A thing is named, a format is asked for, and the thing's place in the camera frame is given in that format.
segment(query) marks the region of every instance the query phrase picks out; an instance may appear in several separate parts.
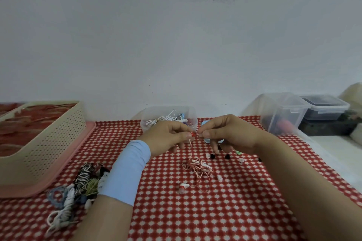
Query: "plastic basket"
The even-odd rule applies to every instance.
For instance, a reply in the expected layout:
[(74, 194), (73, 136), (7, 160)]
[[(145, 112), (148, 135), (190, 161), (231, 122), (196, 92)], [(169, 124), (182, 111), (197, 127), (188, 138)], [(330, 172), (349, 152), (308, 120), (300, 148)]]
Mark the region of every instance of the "plastic basket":
[(86, 128), (83, 105), (79, 101), (29, 102), (2, 116), (0, 122), (28, 106), (77, 103), (33, 140), (11, 156), (0, 157), (0, 185), (34, 184)]

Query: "light blue arm sleeve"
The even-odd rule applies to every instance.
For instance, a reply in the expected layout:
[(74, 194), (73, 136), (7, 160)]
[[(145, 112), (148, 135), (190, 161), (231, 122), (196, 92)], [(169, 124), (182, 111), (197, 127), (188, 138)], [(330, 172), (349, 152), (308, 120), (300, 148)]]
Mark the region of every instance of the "light blue arm sleeve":
[(142, 171), (151, 158), (149, 146), (134, 140), (128, 143), (113, 164), (99, 194), (134, 205)]

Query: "person's right hand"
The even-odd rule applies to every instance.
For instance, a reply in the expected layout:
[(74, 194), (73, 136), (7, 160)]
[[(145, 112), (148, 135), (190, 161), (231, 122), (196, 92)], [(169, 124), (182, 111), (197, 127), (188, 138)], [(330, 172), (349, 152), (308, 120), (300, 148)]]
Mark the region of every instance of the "person's right hand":
[(220, 144), (224, 152), (231, 152), (233, 149), (253, 155), (257, 150), (275, 136), (259, 129), (258, 127), (236, 117), (235, 115), (223, 115), (211, 119), (197, 131), (199, 137), (210, 138), (210, 144), (216, 154), (219, 154), (218, 141), (224, 139)]

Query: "patterned tablecloth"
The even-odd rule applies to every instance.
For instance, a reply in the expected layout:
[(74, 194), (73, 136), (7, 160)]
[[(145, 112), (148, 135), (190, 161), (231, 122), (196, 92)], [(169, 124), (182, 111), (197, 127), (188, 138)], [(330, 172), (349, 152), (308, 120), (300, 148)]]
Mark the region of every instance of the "patterned tablecloth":
[[(259, 117), (243, 119), (260, 126)], [(98, 122), (93, 134), (56, 182), (49, 187), (70, 184), (85, 162), (103, 163), (111, 167), (121, 150), (136, 139), (142, 130), (139, 121)], [(344, 181), (332, 168), (296, 136), (280, 137), (300, 154), (324, 178), (353, 202), (362, 206), (362, 195)], [(193, 143), (195, 156), (205, 158), (211, 153), (202, 140)], [(191, 183), (194, 176), (181, 167), (190, 149), (176, 154), (166, 153), (152, 159), (143, 171), (139, 184), (129, 240), (301, 240), (303, 231), (289, 210), (283, 196), (256, 156), (224, 155), (207, 160), (213, 168), (210, 193), (188, 188), (177, 193), (178, 184)], [(243, 157), (243, 164), (238, 158)], [(48, 228), (46, 218), (54, 210), (46, 192), (32, 198), (0, 200), (0, 240), (44, 240)], [(85, 216), (84, 208), (74, 210), (78, 221)], [(47, 240), (69, 239), (79, 224), (56, 232)]]

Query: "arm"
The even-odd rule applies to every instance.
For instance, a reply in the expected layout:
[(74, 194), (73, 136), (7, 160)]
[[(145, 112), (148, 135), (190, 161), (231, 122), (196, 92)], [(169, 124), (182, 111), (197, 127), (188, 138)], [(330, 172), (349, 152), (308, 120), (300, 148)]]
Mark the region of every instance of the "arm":
[(215, 118), (198, 133), (225, 151), (257, 154), (309, 240), (360, 240), (362, 209), (339, 192), (283, 141), (234, 115)]
[(176, 144), (184, 148), (183, 142), (191, 139), (191, 132), (192, 129), (183, 123), (164, 121), (130, 142), (113, 164), (90, 212), (71, 240), (127, 240), (133, 204), (146, 163), (169, 149), (174, 152)]

